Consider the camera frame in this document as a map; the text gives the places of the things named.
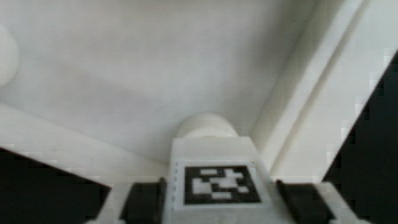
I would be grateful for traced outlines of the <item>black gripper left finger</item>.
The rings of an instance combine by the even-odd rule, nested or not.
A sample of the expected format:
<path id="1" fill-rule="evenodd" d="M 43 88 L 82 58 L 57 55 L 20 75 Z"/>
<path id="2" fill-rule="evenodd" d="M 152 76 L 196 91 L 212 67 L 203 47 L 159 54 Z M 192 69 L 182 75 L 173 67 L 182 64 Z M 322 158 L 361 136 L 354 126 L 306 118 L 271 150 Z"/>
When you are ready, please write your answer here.
<path id="1" fill-rule="evenodd" d="M 162 224 L 168 182 L 137 182 L 132 185 L 120 219 L 125 224 Z"/>

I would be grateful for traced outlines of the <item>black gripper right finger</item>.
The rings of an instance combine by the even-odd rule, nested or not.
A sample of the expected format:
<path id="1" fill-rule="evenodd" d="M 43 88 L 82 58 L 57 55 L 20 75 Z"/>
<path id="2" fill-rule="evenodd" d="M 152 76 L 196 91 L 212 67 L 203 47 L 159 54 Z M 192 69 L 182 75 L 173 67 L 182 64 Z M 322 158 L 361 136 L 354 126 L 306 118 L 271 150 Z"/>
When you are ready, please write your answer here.
<path id="1" fill-rule="evenodd" d="M 278 180 L 276 186 L 297 224 L 329 224 L 336 216 L 315 185 Z"/>

